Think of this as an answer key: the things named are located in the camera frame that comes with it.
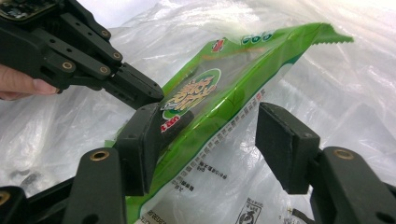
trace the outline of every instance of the green snack bag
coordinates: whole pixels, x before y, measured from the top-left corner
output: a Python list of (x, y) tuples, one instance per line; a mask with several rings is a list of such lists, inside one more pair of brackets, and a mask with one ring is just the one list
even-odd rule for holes
[(351, 41), (330, 24), (311, 23), (247, 35), (239, 44), (226, 38), (206, 44), (163, 87), (163, 134), (171, 133), (183, 117), (191, 121), (162, 152), (150, 194), (127, 198), (128, 223), (137, 221), (170, 190), (193, 191), (192, 186), (181, 186), (185, 176), (257, 106), (265, 83), (285, 74), (309, 46)]

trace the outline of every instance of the red logo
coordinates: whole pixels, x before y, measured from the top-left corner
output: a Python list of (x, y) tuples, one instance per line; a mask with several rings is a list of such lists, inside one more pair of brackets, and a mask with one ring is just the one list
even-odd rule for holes
[(217, 40), (216, 43), (212, 46), (212, 52), (221, 52), (224, 48), (224, 39)]
[(256, 99), (257, 99), (258, 101), (260, 101), (260, 100), (262, 99), (262, 94), (261, 94), (261, 93), (257, 93)]
[(174, 117), (166, 121), (165, 124), (161, 125), (161, 133), (166, 132), (166, 130), (174, 126), (179, 120), (180, 120), (180, 116), (175, 115)]

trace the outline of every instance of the human hand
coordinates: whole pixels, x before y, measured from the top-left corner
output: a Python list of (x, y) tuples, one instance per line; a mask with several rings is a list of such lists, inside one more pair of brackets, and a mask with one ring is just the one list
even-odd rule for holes
[(41, 79), (0, 64), (0, 99), (17, 100), (33, 94), (51, 95), (58, 90)]

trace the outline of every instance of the plastic packaging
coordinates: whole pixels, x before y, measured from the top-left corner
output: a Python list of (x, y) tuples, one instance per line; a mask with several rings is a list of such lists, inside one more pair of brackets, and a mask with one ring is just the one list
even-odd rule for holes
[[(98, 13), (103, 8), (97, 6)], [(119, 12), (113, 13), (116, 19)], [(162, 0), (112, 29), (111, 42), (125, 62), (164, 85), (210, 40), (227, 36), (236, 41), (279, 27), (331, 23), (354, 36), (355, 43), (311, 47), (282, 80), (271, 84), (264, 100), (286, 107), (310, 126), (321, 136), (322, 147), (357, 151), (383, 181), (396, 185), (395, 16), (394, 3), (381, 0)], [(32, 195), (66, 180), (76, 173), (81, 155), (113, 138), (133, 113), (106, 92), (80, 87), (51, 97), (0, 102), (0, 185), (20, 186), (27, 179), (23, 187)], [(256, 205), (265, 202), (256, 223), (288, 223), (296, 218), (292, 208), (313, 218), (309, 196), (286, 195), (254, 147), (255, 118), (249, 113), (205, 161), (244, 175), (222, 189), (215, 187), (221, 181), (215, 175), (189, 175), (205, 187), (202, 197), (194, 203), (176, 193), (165, 197), (166, 206), (157, 205), (164, 219), (236, 223), (248, 199)], [(219, 193), (228, 199), (221, 201)]]
[[(165, 149), (155, 170), (150, 194), (128, 198), (129, 222), (133, 223), (144, 214), (142, 211), (149, 210), (140, 220), (155, 221), (149, 214), (152, 213), (158, 218), (166, 216), (163, 220), (174, 223), (176, 220), (164, 214), (163, 208), (156, 207), (158, 203), (169, 206), (163, 197), (170, 201), (175, 199), (170, 195), (177, 200), (186, 197), (193, 203), (202, 199), (196, 192), (205, 189), (196, 182), (199, 175), (209, 173), (222, 180), (211, 183), (217, 188), (224, 188), (244, 175), (221, 170), (222, 162), (206, 164), (205, 157), (258, 106), (265, 92), (264, 84), (273, 77), (281, 79), (307, 48), (312, 44), (349, 41), (351, 37), (338, 35), (329, 24), (310, 23), (246, 35), (237, 44), (227, 38), (207, 43), (163, 87), (162, 132), (174, 133), (182, 120), (188, 121), (188, 126)], [(195, 170), (200, 172), (189, 178)], [(220, 202), (227, 200), (227, 196), (220, 195)], [(257, 209), (247, 208), (247, 213), (255, 218)]]

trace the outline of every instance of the crumpled plastic sheet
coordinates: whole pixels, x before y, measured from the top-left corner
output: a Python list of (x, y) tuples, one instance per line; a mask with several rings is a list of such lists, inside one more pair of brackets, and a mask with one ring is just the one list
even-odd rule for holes
[[(322, 148), (352, 149), (396, 185), (395, 17), (391, 1), (160, 0), (110, 31), (124, 61), (163, 86), (207, 41), (330, 22), (355, 43), (311, 47), (267, 85), (264, 101), (286, 107), (317, 132)], [(0, 102), (0, 186), (22, 186), (33, 195), (66, 180), (79, 158), (114, 138), (133, 113), (105, 91), (83, 87)], [(235, 223), (249, 198), (262, 203), (257, 223), (283, 223), (292, 218), (290, 208), (313, 218), (309, 196), (282, 191), (254, 147), (256, 117), (250, 113), (206, 158), (233, 174), (226, 184), (191, 173), (187, 180), (201, 191), (166, 195), (146, 211), (160, 211), (167, 223)]]

